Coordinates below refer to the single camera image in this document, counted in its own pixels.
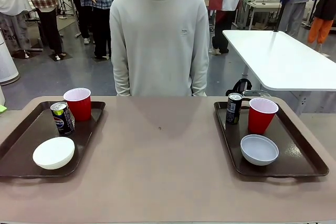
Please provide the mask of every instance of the beige tabletop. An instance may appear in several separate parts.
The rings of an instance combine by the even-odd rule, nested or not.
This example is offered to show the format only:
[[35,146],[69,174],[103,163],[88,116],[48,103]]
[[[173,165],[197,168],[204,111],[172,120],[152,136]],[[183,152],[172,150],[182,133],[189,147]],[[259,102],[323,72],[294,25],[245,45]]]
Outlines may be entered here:
[[[282,101],[330,169],[310,180],[249,179],[232,167],[207,98],[93,97],[106,102],[78,170],[0,180],[0,219],[38,223],[298,222],[336,219],[336,162]],[[0,140],[38,103],[30,102]]]

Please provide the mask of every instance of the orange pants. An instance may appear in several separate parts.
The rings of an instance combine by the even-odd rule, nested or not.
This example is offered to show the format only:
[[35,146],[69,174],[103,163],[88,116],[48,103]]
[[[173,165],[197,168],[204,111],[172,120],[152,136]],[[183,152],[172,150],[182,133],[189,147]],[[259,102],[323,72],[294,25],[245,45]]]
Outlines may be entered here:
[[333,22],[333,20],[324,20],[315,17],[310,28],[308,43],[313,43],[317,38],[317,43],[323,44],[329,34]]

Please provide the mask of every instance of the tray rim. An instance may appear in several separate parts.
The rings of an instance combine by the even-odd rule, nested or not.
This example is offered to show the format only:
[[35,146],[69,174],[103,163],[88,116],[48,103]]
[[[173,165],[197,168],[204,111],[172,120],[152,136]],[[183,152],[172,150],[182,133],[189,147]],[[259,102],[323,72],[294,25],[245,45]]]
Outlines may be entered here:
[[[246,97],[244,97],[243,98],[243,101],[250,101],[251,100],[251,98],[246,98]],[[325,172],[325,173],[319,173],[319,174],[314,174],[314,175],[312,175],[312,174],[300,174],[300,175],[298,175],[298,174],[288,174],[288,175],[251,175],[251,174],[246,174],[246,173],[243,173],[242,171],[240,171],[239,169],[238,169],[238,167],[236,166],[236,164],[235,164],[235,162],[234,162],[234,157],[233,157],[233,155],[232,155],[232,152],[230,151],[230,148],[229,148],[229,146],[228,146],[228,143],[227,143],[227,137],[226,137],[226,134],[225,134],[225,129],[224,129],[224,125],[223,125],[223,122],[221,121],[221,119],[220,119],[220,116],[219,116],[219,110],[226,110],[226,108],[225,109],[219,109],[218,107],[219,107],[219,104],[220,103],[227,103],[227,101],[217,101],[217,102],[214,102],[214,108],[215,108],[215,112],[216,112],[216,115],[217,115],[217,120],[218,120],[218,122],[219,122],[219,124],[220,124],[220,128],[222,129],[222,134],[223,134],[223,137],[224,137],[224,140],[225,140],[225,145],[226,145],[226,148],[227,148],[227,151],[228,151],[228,153],[229,153],[229,155],[230,155],[230,159],[231,159],[231,162],[232,162],[232,165],[233,165],[233,168],[234,168],[234,170],[237,172],[237,173],[239,173],[239,174],[241,174],[241,175],[243,175],[243,176],[246,176],[246,177],[266,177],[266,178],[311,178],[311,177],[323,177],[323,176],[327,176],[328,174],[329,174],[329,167],[327,166],[327,164],[324,162],[324,160],[321,158],[321,156],[316,152],[316,150],[313,148],[313,146],[309,143],[309,141],[306,139],[306,137],[303,135],[303,134],[301,134],[302,136],[303,136],[303,138],[305,139],[305,141],[307,142],[307,144],[314,150],[314,155],[316,155],[316,156],[318,156],[318,158],[320,158],[321,159],[321,161],[322,161],[322,163],[323,163],[323,165],[325,166],[325,168],[327,169],[327,171]],[[282,109],[282,107],[281,107],[281,105],[280,104],[278,104],[277,102],[275,102],[280,108],[281,108],[281,110],[284,112],[284,110]]]
[[[40,104],[42,104],[42,103],[55,103],[55,102],[57,102],[57,101],[50,101],[50,100],[47,100],[47,101],[40,101],[40,102],[38,102],[38,103],[34,106],[34,108],[29,112],[29,114],[26,115],[26,116],[19,122],[19,124],[18,124],[16,127],[13,128],[12,132],[11,132],[9,135],[7,135],[7,136],[5,137],[5,139],[3,140],[3,142],[0,144],[0,148],[2,147],[3,144],[5,144],[6,140],[11,136],[11,134],[12,134],[12,133],[13,133],[13,132],[14,132],[14,131],[15,131],[15,130],[22,124],[22,123],[23,123],[23,121],[26,120],[26,119],[33,113],[33,111],[34,111],[38,106],[40,106]],[[78,166],[79,166],[79,164],[80,164],[80,162],[81,162],[81,160],[82,160],[82,158],[83,158],[85,152],[86,152],[86,149],[87,149],[86,147],[87,147],[87,145],[88,145],[88,144],[90,143],[90,141],[91,141],[91,136],[92,136],[93,132],[96,130],[97,125],[98,125],[98,123],[99,123],[99,121],[100,121],[100,118],[101,118],[101,116],[102,116],[102,114],[103,114],[103,112],[104,112],[104,108],[105,108],[105,106],[106,106],[106,103],[103,102],[103,101],[91,101],[91,103],[101,104],[101,105],[102,105],[101,112],[99,113],[99,116],[98,116],[98,118],[97,118],[97,120],[96,120],[96,123],[95,123],[94,126],[93,126],[93,130],[91,131],[91,133],[90,133],[90,135],[89,135],[89,137],[88,137],[87,143],[86,143],[85,148],[84,148],[84,150],[83,150],[83,154],[82,154],[82,156],[80,157],[78,163],[76,164],[76,166],[74,166],[74,168],[73,168],[73,170],[72,170],[71,172],[66,173],[66,174],[64,174],[64,175],[1,175],[1,174],[0,174],[0,179],[5,179],[5,178],[7,178],[7,179],[15,179],[15,178],[22,178],[22,179],[36,179],[36,178],[65,178],[65,177],[71,175],[73,172],[75,172],[75,171],[77,170],[77,168],[78,168]]]

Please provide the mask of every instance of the can top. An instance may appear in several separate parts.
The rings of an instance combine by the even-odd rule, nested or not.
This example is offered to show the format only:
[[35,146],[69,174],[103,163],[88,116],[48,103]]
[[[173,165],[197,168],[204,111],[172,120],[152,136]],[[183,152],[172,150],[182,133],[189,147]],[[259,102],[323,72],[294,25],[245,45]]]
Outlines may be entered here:
[[67,107],[68,105],[65,102],[56,102],[52,106],[50,106],[51,110],[57,111],[57,110],[63,110]]
[[234,101],[239,101],[243,98],[243,95],[239,93],[231,93],[229,94],[229,98]]

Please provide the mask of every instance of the black pants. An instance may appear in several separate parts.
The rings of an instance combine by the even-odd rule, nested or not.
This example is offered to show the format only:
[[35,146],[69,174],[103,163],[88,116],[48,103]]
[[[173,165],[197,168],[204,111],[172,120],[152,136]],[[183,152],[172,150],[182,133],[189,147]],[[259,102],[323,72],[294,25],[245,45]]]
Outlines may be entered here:
[[223,30],[231,30],[232,21],[235,18],[235,11],[225,12],[225,16],[215,24],[215,36],[212,37],[212,46],[219,49],[219,52],[224,54],[227,52],[227,45],[229,42],[223,35]]
[[88,24],[90,18],[92,17],[92,7],[91,6],[81,6],[80,0],[73,0],[77,12],[79,21],[79,30],[82,33],[82,37],[89,38]]
[[106,43],[111,55],[110,9],[93,8],[93,39],[96,43],[95,53],[98,58],[106,56]]
[[62,44],[57,28],[56,9],[48,13],[43,13],[37,9],[37,14],[40,18],[43,33],[47,38],[49,47],[54,50],[57,55],[61,54]]

